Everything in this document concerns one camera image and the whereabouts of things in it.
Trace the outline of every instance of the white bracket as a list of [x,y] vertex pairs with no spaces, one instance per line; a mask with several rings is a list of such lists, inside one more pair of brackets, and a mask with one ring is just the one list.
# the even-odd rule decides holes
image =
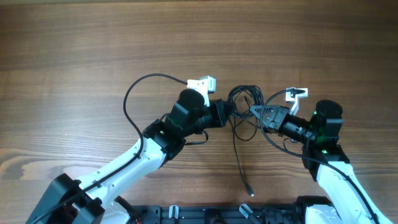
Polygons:
[[312,205],[305,209],[306,224],[342,224],[334,207],[329,205]]
[[205,99],[205,105],[210,106],[208,95],[216,91],[216,79],[208,75],[200,80],[188,80],[187,83],[187,88],[199,92]]
[[252,211],[252,210],[249,208],[249,206],[246,205],[245,203],[244,203],[244,204],[241,204],[241,206],[239,206],[239,211],[242,213],[242,215],[243,215],[245,218],[249,218],[250,214],[253,213],[253,211]]
[[172,205],[169,208],[169,218],[178,219],[178,214],[180,213],[180,208],[176,205]]
[[112,201],[105,209],[101,224],[126,224],[129,219],[129,212],[119,203]]
[[304,93],[292,93],[290,91],[286,92],[286,102],[291,102],[293,104],[292,108],[289,111],[290,115],[296,115],[299,110],[299,99],[308,97],[308,88],[286,88],[286,90],[304,90]]

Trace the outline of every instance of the cable connector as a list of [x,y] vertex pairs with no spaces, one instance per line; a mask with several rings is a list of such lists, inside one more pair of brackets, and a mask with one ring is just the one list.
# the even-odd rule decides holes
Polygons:
[[254,197],[254,192],[253,189],[250,187],[250,185],[248,183],[244,183],[244,186],[246,187],[246,191],[248,192],[248,194],[252,197]]

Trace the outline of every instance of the robotic arm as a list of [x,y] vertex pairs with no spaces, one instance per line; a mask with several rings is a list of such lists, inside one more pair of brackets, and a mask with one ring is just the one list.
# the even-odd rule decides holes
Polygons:
[[[223,100],[209,100],[214,93],[216,80],[203,77],[188,80],[165,121],[157,119],[143,132],[144,145],[133,162],[115,174],[111,174],[137,155],[141,141],[130,150],[89,175],[71,180],[66,174],[58,176],[45,191],[27,223],[127,223],[132,214],[115,199],[143,176],[156,171],[172,160],[184,147],[185,137],[202,134],[206,128],[221,128],[234,109],[234,104]],[[105,181],[82,194],[83,189],[107,177]],[[81,194],[72,202],[41,218],[54,205]]]
[[299,108],[299,98],[308,96],[308,89],[299,90],[304,92],[286,93],[286,101],[294,104],[292,109],[276,105],[266,108],[252,106],[251,111],[257,118],[262,118],[262,124],[268,133],[287,136],[293,142],[303,143],[304,157],[336,167],[354,183],[350,184],[339,172],[325,164],[303,158],[304,167],[310,171],[313,180],[326,191],[334,205],[330,207],[315,203],[303,208],[305,223],[375,223],[365,203],[369,204],[379,223],[391,223],[362,188],[349,159],[337,144],[338,133],[343,124],[342,107],[333,101],[321,100],[317,103],[311,120],[306,121],[295,116]]
[[[205,133],[206,128],[224,127],[235,110],[234,103],[209,100],[208,94],[216,89],[213,77],[188,80],[187,87],[171,112],[165,114],[164,121],[157,119],[142,132],[143,142],[138,140],[130,150],[92,174],[77,180],[62,174],[53,180],[27,223],[141,223],[139,215],[132,213],[119,195],[143,176],[172,160],[189,144],[185,137]],[[331,205],[327,198],[311,197],[308,201],[307,196],[299,197],[297,203],[301,206],[297,209],[300,213],[297,220],[301,223],[391,223],[359,184],[349,159],[337,144],[343,122],[341,106],[328,100],[319,101],[311,120],[306,121],[295,115],[299,98],[308,96],[307,89],[301,90],[304,92],[286,93],[286,100],[294,104],[291,110],[278,105],[251,106],[250,109],[261,121],[264,131],[303,143],[305,168],[333,202]],[[328,164],[341,173],[326,166]],[[127,166],[114,174],[123,165]],[[377,215],[376,221],[369,208]],[[247,205],[240,211],[251,222],[262,223]],[[170,213],[170,217],[178,219],[178,211],[173,209]]]

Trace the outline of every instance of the wood grain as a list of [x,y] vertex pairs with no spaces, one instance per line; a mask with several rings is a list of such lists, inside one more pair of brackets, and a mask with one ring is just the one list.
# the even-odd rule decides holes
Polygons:
[[[308,87],[298,112],[307,119],[318,100],[339,102],[340,143],[373,202],[398,222],[396,11],[394,2],[303,0],[0,7],[0,223],[24,223],[56,176],[90,173],[135,143],[122,102],[148,73],[213,75],[212,99],[236,85],[259,85],[266,97]],[[128,112],[144,129],[184,88],[148,78],[133,89]],[[256,193],[248,197],[230,128],[209,134],[123,197],[134,205],[237,205],[324,195],[300,159],[259,134],[237,142]]]

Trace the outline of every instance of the table surface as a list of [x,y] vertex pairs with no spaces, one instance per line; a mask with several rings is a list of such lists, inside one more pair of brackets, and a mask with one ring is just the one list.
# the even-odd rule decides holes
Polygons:
[[[213,75],[227,99],[236,85],[264,97],[309,88],[343,107],[340,144],[373,202],[398,222],[398,16],[394,2],[137,2],[0,7],[0,223],[23,223],[48,184],[105,165],[138,139],[123,114],[130,84],[148,73]],[[152,77],[127,110],[140,129],[169,112],[185,86]],[[285,105],[282,97],[275,103]],[[238,132],[252,134],[250,125]],[[122,194],[133,205],[238,205],[324,195],[302,161],[261,134],[231,128],[187,146]],[[203,136],[192,136],[195,141]],[[282,139],[272,138],[278,144]],[[289,144],[300,151],[300,144]]]

